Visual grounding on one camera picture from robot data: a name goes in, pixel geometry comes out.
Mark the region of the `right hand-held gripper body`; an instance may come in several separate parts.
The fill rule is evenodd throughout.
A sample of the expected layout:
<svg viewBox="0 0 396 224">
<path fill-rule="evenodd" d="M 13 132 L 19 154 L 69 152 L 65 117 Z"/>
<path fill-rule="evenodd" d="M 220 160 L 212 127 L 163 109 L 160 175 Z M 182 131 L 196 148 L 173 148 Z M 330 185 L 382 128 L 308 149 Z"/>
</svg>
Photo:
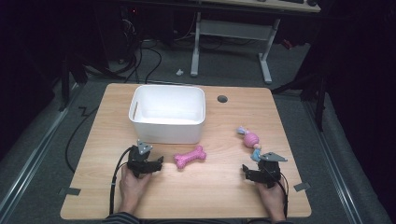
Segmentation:
<svg viewBox="0 0 396 224">
<path fill-rule="evenodd" d="M 274 152 L 260 155 L 258 161 L 258 171 L 252 173 L 253 181 L 264 184 L 267 188 L 272 188 L 281 178 L 279 164 L 287 159 Z"/>
</svg>

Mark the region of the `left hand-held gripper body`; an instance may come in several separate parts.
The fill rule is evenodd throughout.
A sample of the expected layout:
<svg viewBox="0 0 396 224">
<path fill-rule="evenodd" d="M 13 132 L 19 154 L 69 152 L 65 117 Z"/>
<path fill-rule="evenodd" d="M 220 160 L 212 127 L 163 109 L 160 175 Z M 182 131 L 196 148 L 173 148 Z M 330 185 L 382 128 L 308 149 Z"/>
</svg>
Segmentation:
<svg viewBox="0 0 396 224">
<path fill-rule="evenodd" d="M 140 139 L 136 141 L 135 145 L 130 147 L 127 167 L 133 172 L 135 177 L 145 174 L 146 167 L 150 166 L 148 158 L 152 149 L 152 145 L 148 145 Z"/>
</svg>

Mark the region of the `pink and blue rope toy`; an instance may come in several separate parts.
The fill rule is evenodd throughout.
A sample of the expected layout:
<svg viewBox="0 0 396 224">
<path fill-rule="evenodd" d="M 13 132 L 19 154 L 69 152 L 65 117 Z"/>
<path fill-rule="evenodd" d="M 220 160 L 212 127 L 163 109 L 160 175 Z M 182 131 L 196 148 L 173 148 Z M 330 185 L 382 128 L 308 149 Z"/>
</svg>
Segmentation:
<svg viewBox="0 0 396 224">
<path fill-rule="evenodd" d="M 246 147 L 252 148 L 253 152 L 250 158 L 254 161 L 260 161 L 262 146 L 260 145 L 260 138 L 257 134 L 249 131 L 248 129 L 240 126 L 236 129 L 239 134 L 243 135 L 243 143 Z"/>
</svg>

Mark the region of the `pink bone toy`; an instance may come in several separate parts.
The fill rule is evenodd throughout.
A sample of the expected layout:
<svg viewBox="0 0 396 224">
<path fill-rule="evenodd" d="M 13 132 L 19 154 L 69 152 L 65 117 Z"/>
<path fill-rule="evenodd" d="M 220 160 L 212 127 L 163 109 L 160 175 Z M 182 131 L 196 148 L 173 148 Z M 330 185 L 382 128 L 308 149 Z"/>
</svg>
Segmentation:
<svg viewBox="0 0 396 224">
<path fill-rule="evenodd" d="M 175 154 L 174 162 L 178 169 L 184 169 L 187 164 L 194 160 L 205 160 L 206 153 L 202 146 L 196 146 L 194 150 L 184 153 L 184 154 Z"/>
</svg>

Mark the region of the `white plastic bin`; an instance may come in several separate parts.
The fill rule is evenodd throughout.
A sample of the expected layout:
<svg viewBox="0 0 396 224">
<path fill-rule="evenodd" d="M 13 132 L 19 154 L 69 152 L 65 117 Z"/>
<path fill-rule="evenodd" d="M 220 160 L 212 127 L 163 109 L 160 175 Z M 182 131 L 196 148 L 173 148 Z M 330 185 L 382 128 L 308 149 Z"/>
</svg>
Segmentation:
<svg viewBox="0 0 396 224">
<path fill-rule="evenodd" d="M 192 86 L 142 85 L 134 91 L 129 119 L 144 142 L 197 144 L 205 122 L 205 92 Z"/>
</svg>

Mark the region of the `person's left hand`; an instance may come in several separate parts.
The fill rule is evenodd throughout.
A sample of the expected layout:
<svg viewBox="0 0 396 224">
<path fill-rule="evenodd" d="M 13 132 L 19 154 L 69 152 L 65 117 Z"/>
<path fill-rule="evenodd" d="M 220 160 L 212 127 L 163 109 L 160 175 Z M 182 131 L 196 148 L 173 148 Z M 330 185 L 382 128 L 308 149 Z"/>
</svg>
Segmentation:
<svg viewBox="0 0 396 224">
<path fill-rule="evenodd" d="M 121 168 L 120 211 L 132 213 L 136 209 L 150 179 L 151 174 L 138 178 L 127 166 Z"/>
</svg>

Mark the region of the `person's right hand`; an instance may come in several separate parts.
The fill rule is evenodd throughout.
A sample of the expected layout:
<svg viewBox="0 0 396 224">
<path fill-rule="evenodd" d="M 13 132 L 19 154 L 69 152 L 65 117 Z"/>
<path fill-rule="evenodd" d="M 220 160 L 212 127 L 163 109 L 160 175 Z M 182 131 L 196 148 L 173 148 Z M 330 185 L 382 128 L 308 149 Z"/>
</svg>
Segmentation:
<svg viewBox="0 0 396 224">
<path fill-rule="evenodd" d="M 271 188 L 267 188 L 262 183 L 256 183 L 255 186 L 261 195 L 262 204 L 267 214 L 272 219 L 283 217 L 285 204 L 284 181 L 280 180 Z"/>
</svg>

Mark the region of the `black stand leg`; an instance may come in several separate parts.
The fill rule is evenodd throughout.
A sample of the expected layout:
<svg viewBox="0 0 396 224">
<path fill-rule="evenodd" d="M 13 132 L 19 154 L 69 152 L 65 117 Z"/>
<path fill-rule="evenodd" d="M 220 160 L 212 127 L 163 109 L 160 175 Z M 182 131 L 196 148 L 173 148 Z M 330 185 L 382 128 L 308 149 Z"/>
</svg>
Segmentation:
<svg viewBox="0 0 396 224">
<path fill-rule="evenodd" d="M 323 131 L 323 111 L 325 109 L 325 93 L 326 93 L 327 77 L 322 74 L 310 74 L 305 77 L 300 77 L 292 82 L 282 85 L 271 90 L 272 94 L 280 94 L 281 92 L 302 88 L 300 98 L 302 101 L 316 101 L 316 108 L 314 110 L 314 121 L 317 128 Z"/>
<path fill-rule="evenodd" d="M 66 53 L 62 61 L 61 111 L 64 111 L 70 103 L 70 77 L 73 77 L 77 84 L 85 85 L 88 81 L 88 75 L 85 72 L 83 57 L 76 53 Z"/>
</svg>

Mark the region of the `desk with white legs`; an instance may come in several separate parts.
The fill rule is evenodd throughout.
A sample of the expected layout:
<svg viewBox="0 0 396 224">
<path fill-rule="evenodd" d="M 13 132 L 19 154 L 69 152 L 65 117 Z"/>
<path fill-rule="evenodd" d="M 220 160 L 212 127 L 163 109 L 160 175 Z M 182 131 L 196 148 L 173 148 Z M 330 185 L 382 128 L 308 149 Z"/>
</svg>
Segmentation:
<svg viewBox="0 0 396 224">
<path fill-rule="evenodd" d="M 263 80 L 272 83 L 267 57 L 283 16 L 317 16 L 321 11 L 318 0 L 125 0 L 141 7 L 170 7 L 174 10 L 191 9 L 196 12 L 194 48 L 191 58 L 191 76 L 199 74 L 200 38 L 202 35 L 265 41 L 258 54 Z M 241 21 L 203 19 L 203 13 L 250 14 L 274 17 L 271 24 L 261 25 Z"/>
</svg>

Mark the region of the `grey floor rail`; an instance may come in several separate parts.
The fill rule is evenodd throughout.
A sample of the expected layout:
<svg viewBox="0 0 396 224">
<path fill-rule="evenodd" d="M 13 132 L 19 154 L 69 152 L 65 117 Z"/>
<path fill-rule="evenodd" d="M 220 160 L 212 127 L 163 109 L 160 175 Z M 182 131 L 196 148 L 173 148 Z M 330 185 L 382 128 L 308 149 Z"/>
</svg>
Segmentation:
<svg viewBox="0 0 396 224">
<path fill-rule="evenodd" d="M 349 187 L 347 186 L 347 183 L 340 172 L 335 157 L 333 156 L 331 148 L 327 142 L 326 136 L 323 131 L 319 129 L 316 123 L 314 107 L 308 102 L 303 102 L 303 107 L 319 140 L 320 151 L 323 154 L 328 173 L 332 179 L 338 198 L 346 212 L 349 223 L 362 224 L 360 212 L 352 198 Z"/>
<path fill-rule="evenodd" d="M 69 187 L 86 141 L 85 92 L 74 84 L 64 111 L 56 96 L 0 161 L 0 223 L 60 217 L 65 195 L 58 191 Z"/>
</svg>

